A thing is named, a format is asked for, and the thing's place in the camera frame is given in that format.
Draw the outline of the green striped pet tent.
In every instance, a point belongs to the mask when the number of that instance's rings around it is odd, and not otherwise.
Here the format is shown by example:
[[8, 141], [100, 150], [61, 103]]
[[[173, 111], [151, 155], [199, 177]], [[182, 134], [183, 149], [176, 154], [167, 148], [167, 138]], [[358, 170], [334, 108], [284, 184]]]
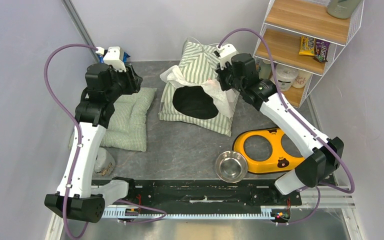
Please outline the green striped pet tent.
[[179, 63], [159, 76], [165, 83], [160, 120], [194, 124], [231, 136], [239, 95], [232, 89], [221, 90], [215, 72], [215, 50], [214, 43], [201, 44], [193, 37], [185, 40]]

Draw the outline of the green checked pet cushion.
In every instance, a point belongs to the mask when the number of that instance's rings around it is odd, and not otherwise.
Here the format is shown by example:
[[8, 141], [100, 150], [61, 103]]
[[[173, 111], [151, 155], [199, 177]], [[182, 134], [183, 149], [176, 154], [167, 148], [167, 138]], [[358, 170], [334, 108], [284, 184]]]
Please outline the green checked pet cushion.
[[110, 118], [100, 147], [145, 152], [147, 150], [147, 112], [156, 91], [156, 88], [142, 87], [138, 93], [119, 97], [114, 103], [115, 111]]

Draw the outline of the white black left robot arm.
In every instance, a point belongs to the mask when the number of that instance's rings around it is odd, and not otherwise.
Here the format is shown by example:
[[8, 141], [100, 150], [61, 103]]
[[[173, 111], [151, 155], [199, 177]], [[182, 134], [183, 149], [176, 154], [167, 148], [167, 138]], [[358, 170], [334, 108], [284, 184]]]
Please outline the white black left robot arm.
[[100, 144], [115, 111], [114, 103], [122, 95], [136, 94], [141, 89], [142, 77], [129, 63], [125, 71], [105, 63], [87, 68], [86, 88], [75, 108], [75, 125], [71, 153], [63, 178], [55, 193], [45, 196], [44, 205], [59, 217], [97, 223], [105, 207], [120, 199], [132, 204], [137, 198], [131, 178], [114, 177], [96, 189], [92, 175]]

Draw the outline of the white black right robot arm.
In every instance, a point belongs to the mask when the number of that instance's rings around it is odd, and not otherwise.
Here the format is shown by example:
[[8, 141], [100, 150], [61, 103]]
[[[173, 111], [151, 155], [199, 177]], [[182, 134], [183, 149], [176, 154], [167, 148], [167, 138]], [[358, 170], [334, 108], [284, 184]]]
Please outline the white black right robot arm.
[[269, 200], [280, 205], [289, 194], [303, 187], [314, 188], [339, 166], [344, 143], [339, 137], [329, 138], [312, 126], [277, 91], [268, 79], [260, 79], [256, 62], [249, 53], [223, 55], [214, 51], [219, 60], [217, 80], [223, 91], [233, 89], [242, 99], [271, 119], [295, 144], [304, 161], [279, 177], [268, 191]]

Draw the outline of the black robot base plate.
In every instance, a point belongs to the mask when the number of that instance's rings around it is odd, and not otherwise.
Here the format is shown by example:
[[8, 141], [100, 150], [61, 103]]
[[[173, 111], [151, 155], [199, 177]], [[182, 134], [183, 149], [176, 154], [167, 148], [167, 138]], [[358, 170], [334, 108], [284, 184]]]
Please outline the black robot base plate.
[[227, 183], [220, 179], [143, 179], [135, 180], [124, 200], [142, 204], [246, 203], [251, 206], [302, 205], [300, 193], [278, 193], [272, 179], [245, 179]]

